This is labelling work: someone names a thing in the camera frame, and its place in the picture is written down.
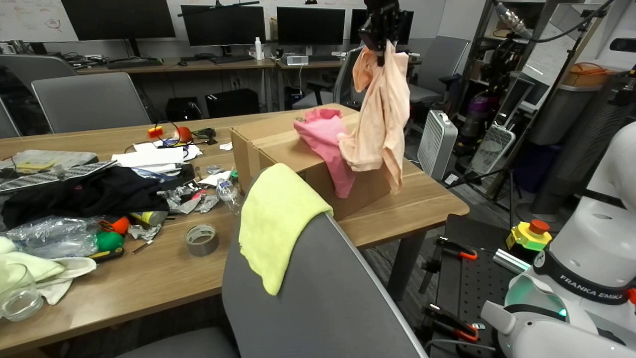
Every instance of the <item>pink cloth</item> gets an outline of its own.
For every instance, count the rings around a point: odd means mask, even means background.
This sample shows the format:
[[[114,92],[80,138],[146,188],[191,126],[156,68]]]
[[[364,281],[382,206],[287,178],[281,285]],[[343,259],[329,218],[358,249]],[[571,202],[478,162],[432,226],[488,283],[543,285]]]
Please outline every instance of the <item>pink cloth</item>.
[[[408,56],[388,43],[384,68],[376,52],[364,49],[354,66],[354,86],[366,90],[360,122],[341,138],[341,152],[354,172],[388,172],[390,186],[402,188],[404,126],[410,118]]]
[[[305,122],[295,124],[295,130],[327,164],[337,188],[337,198],[348,200],[356,178],[339,148],[339,136],[344,132],[341,112],[327,108],[311,110],[305,114]]]

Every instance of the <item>tabletop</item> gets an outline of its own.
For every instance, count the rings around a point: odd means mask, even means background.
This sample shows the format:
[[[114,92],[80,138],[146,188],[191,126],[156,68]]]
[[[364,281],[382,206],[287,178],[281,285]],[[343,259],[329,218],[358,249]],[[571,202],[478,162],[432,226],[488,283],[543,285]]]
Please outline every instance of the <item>tabletop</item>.
[[[279,70],[293,72],[293,70],[339,70],[343,66],[343,58],[335,58],[331,62],[311,62],[309,66],[289,66],[283,58],[273,58]]]
[[[289,118],[293,124],[299,116],[303,114],[273,112],[182,122],[180,126],[191,130],[215,128],[219,142],[225,144],[231,138],[231,128],[267,124],[273,118]],[[148,126],[3,140],[0,158],[11,158],[23,150],[80,150],[110,160],[112,154],[122,154],[132,144],[146,142],[146,134]],[[221,152],[219,146],[201,146],[201,152],[205,156],[195,160],[197,168],[235,166],[233,154]],[[402,192],[343,220],[341,228],[356,247],[370,247],[444,226],[448,216],[466,216],[468,212],[470,208],[462,200],[406,162]],[[209,257],[191,257],[185,249],[185,233],[199,224],[215,226],[221,239],[219,249]],[[130,241],[126,257],[102,263],[96,273],[78,279],[58,307],[48,307],[25,323],[3,321],[0,353],[60,343],[219,295],[233,226],[235,216],[227,208],[217,208],[207,216],[193,214],[170,222],[158,241],[138,255],[134,255],[134,249],[140,243]]]
[[[243,62],[227,62],[227,64],[213,64],[213,62],[187,62],[180,66],[180,60],[164,60],[160,66],[140,66],[140,68],[116,68],[110,70],[106,66],[96,66],[88,70],[78,70],[78,74],[112,74],[112,72],[128,72],[132,76],[144,74],[193,74],[193,72],[245,72],[245,70],[275,70],[277,64],[273,60],[243,60]]]

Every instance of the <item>green cloth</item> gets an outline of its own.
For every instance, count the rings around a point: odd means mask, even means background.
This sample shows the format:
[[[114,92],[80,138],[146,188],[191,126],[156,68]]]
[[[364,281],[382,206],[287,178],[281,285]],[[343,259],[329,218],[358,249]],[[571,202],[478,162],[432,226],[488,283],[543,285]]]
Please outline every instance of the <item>green cloth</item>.
[[[303,229],[333,208],[291,168],[277,164],[261,174],[241,212],[241,253],[277,297]]]

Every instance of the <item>white robot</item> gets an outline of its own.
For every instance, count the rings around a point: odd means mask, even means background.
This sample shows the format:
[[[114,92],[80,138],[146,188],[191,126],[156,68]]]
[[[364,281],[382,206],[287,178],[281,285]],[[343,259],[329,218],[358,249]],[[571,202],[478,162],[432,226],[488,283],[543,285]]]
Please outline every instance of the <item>white robot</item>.
[[[511,283],[507,309],[488,303],[482,317],[500,331],[502,351],[511,358],[636,357],[635,279],[636,124],[631,124],[615,136],[565,229],[533,271]]]

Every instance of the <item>yellow cloth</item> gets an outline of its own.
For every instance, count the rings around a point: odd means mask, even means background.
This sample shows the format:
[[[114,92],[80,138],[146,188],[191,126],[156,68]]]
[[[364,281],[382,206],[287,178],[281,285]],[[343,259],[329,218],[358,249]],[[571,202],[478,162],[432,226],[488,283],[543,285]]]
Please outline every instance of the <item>yellow cloth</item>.
[[[241,253],[277,297],[303,229],[333,208],[291,168],[277,164],[261,174],[241,212]]]
[[[46,281],[64,271],[64,267],[58,265],[56,261],[19,253],[13,241],[9,241],[7,237],[0,237],[0,267],[3,267],[0,293],[5,293],[15,285],[13,283],[15,273],[5,273],[7,265],[13,265],[13,263],[21,263],[28,267],[28,273],[32,275],[34,283]]]

